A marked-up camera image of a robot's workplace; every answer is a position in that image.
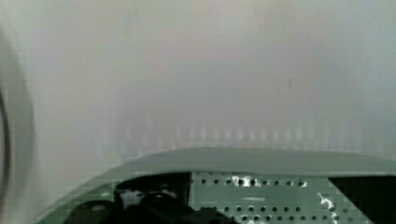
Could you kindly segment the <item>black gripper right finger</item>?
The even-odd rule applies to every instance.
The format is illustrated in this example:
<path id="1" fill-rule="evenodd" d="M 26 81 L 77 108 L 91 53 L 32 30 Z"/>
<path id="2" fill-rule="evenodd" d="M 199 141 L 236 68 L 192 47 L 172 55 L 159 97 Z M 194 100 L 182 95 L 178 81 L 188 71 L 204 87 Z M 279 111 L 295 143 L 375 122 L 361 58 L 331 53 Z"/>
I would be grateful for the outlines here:
<path id="1" fill-rule="evenodd" d="M 394 176 L 337 177 L 330 181 L 374 224 L 395 224 Z"/>

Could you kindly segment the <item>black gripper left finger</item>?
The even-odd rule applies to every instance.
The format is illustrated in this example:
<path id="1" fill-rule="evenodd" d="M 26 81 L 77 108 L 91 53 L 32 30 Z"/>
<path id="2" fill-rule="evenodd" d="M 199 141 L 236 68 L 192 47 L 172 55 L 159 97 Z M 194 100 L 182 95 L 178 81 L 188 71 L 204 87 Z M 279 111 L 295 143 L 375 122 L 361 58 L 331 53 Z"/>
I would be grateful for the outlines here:
<path id="1" fill-rule="evenodd" d="M 239 224 L 214 208 L 189 206 L 191 184 L 191 172 L 126 180 L 111 201 L 81 203 L 64 224 Z"/>

